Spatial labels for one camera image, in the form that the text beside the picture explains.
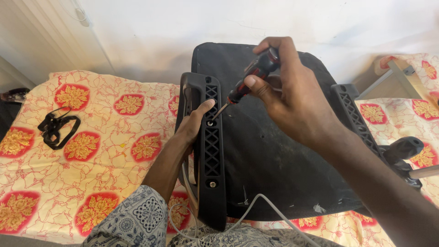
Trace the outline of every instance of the screwdriver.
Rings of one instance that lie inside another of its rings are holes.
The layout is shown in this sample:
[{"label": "screwdriver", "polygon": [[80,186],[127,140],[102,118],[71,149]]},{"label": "screwdriver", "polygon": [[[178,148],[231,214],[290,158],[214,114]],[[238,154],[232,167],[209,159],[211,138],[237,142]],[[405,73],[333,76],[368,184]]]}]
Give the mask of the screwdriver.
[{"label": "screwdriver", "polygon": [[236,84],[235,89],[230,91],[227,96],[227,103],[213,116],[212,121],[224,111],[230,104],[234,105],[240,102],[242,97],[250,92],[250,88],[244,84],[244,79],[248,75],[255,75],[261,79],[278,69],[280,66],[279,53],[276,48],[270,47],[258,55],[256,60],[253,60],[247,69],[244,71],[244,77]]}]

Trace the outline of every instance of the white wall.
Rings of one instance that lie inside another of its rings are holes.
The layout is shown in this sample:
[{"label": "white wall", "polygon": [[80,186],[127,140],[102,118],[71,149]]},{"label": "white wall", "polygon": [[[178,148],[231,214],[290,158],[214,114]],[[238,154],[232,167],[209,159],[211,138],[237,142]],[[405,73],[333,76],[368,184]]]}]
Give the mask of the white wall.
[{"label": "white wall", "polygon": [[439,53],[437,0],[80,0],[117,75],[178,84],[203,42],[291,36],[338,83],[383,54]]}]

